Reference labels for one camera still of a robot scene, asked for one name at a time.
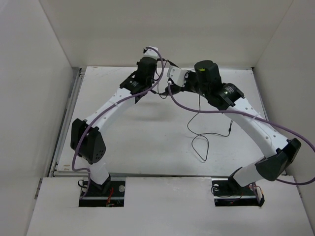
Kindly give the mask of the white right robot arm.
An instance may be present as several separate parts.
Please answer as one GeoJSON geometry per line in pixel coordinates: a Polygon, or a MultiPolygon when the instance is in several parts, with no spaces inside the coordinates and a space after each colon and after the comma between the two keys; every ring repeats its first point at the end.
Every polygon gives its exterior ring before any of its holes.
{"type": "Polygon", "coordinates": [[[193,71],[171,66],[167,77],[173,94],[181,91],[197,93],[238,124],[263,153],[263,157],[241,167],[228,177],[228,188],[238,194],[247,185],[261,179],[275,181],[293,162],[301,143],[288,139],[271,125],[261,121],[261,115],[250,105],[244,94],[232,83],[223,83],[219,67],[211,60],[197,62],[193,71]]]}

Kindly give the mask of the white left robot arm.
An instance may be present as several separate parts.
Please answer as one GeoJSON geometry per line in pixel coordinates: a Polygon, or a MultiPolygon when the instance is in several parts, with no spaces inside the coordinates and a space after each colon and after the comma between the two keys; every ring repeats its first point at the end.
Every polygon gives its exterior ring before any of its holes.
{"type": "Polygon", "coordinates": [[[88,180],[81,188],[86,193],[91,186],[99,195],[110,190],[111,176],[105,167],[103,157],[106,152],[105,131],[125,110],[135,105],[143,96],[159,83],[155,79],[157,63],[163,61],[160,56],[143,56],[137,62],[137,69],[120,85],[113,96],[96,112],[81,120],[75,119],[71,125],[70,147],[74,150],[72,170],[77,157],[87,161],[88,180]]]}

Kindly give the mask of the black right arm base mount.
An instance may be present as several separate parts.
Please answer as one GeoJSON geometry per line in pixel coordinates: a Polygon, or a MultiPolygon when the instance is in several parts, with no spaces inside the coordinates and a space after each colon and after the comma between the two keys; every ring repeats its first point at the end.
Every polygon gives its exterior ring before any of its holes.
{"type": "Polygon", "coordinates": [[[232,189],[227,178],[211,180],[211,193],[216,207],[262,207],[265,203],[264,193],[256,183],[232,189]]]}

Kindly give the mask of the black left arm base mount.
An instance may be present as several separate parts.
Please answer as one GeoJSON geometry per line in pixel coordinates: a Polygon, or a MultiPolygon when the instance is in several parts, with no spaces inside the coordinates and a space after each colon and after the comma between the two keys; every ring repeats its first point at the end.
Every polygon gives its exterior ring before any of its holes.
{"type": "Polygon", "coordinates": [[[125,203],[126,178],[112,177],[109,187],[103,193],[90,184],[87,190],[87,180],[78,180],[81,188],[79,207],[123,207],[125,203]]]}

